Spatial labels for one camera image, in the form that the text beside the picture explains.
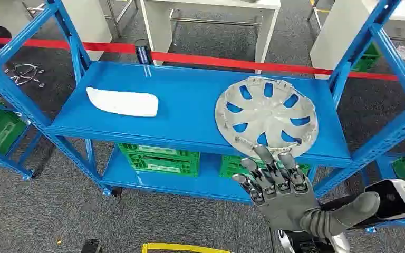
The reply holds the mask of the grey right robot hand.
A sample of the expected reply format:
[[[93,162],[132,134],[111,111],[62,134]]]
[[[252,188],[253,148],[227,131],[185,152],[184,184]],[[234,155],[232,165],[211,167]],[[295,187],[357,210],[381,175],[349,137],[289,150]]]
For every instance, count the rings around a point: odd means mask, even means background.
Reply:
[[[253,146],[252,151],[266,168],[243,158],[240,163],[251,175],[238,173],[232,178],[248,192],[272,229],[331,238],[377,213],[380,196],[374,191],[364,192],[335,210],[323,210],[311,182],[290,152],[282,152],[275,158],[261,144]]]

